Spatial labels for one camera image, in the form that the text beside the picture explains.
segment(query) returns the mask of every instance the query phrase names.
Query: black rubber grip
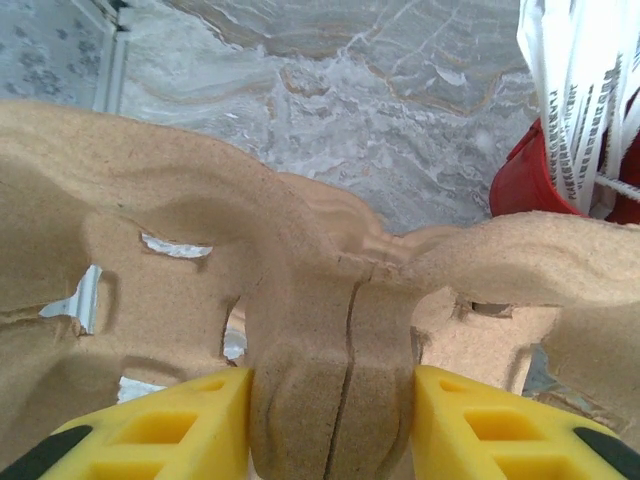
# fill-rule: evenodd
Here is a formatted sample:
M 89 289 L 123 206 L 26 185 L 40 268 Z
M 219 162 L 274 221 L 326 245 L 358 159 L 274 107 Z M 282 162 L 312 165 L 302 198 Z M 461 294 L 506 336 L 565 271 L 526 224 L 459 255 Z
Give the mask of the black rubber grip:
M 622 440 L 586 427 L 573 431 L 620 475 L 628 480 L 640 480 L 640 454 Z
M 51 435 L 0 472 L 0 480 L 37 480 L 93 430 L 88 425 Z

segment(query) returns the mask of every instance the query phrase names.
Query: sand-colored foam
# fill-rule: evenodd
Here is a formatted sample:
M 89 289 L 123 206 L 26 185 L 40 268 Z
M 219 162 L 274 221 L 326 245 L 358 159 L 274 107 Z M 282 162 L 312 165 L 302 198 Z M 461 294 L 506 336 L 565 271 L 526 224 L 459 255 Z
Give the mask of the sand-colored foam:
M 635 421 L 638 228 L 531 213 L 393 236 L 357 197 L 216 139 L 27 102 L 0 103 L 0 214 L 2 464 L 115 403 L 122 374 L 170 385 L 226 368 L 230 317 L 256 370 L 265 479 L 387 478 L 416 361 L 518 392 L 543 338 L 563 381 Z M 169 258 L 142 232 L 213 251 Z M 91 263 L 105 272 L 94 335 L 33 318 Z M 517 308 L 493 318 L 470 302 Z M 616 342 L 624 356 L 606 353 Z M 618 370 L 626 383 L 604 378 Z M 411 475 L 405 457 L 393 478 Z

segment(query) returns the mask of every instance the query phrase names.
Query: yellow plastic piece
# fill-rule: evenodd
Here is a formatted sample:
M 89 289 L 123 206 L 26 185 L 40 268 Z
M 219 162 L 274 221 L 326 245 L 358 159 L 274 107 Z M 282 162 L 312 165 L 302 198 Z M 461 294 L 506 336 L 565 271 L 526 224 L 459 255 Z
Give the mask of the yellow plastic piece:
M 417 480 L 623 480 L 573 433 L 609 429 L 435 367 L 415 372 Z
M 245 480 L 251 371 L 229 368 L 76 418 L 94 430 L 41 480 Z

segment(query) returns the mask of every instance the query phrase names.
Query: yellow clamp jaw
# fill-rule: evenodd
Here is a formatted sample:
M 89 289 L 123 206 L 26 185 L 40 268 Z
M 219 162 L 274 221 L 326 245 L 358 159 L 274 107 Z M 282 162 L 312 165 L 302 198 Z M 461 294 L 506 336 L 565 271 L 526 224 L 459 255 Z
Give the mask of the yellow clamp jaw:
M 250 391 L 251 371 L 229 368 L 76 418 L 0 479 L 245 480 Z
M 250 394 L 230 368 L 85 415 L 0 480 L 245 480 Z M 640 456 L 583 417 L 435 367 L 415 396 L 416 480 L 640 479 Z

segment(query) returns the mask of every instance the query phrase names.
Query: marble floor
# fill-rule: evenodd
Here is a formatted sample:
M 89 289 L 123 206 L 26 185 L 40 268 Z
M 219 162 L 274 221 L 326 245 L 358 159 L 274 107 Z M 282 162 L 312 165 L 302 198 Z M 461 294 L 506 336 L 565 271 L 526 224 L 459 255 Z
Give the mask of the marble floor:
M 131 0 L 120 113 L 346 188 L 393 232 L 488 218 L 536 116 L 518 0 L 290 2 Z

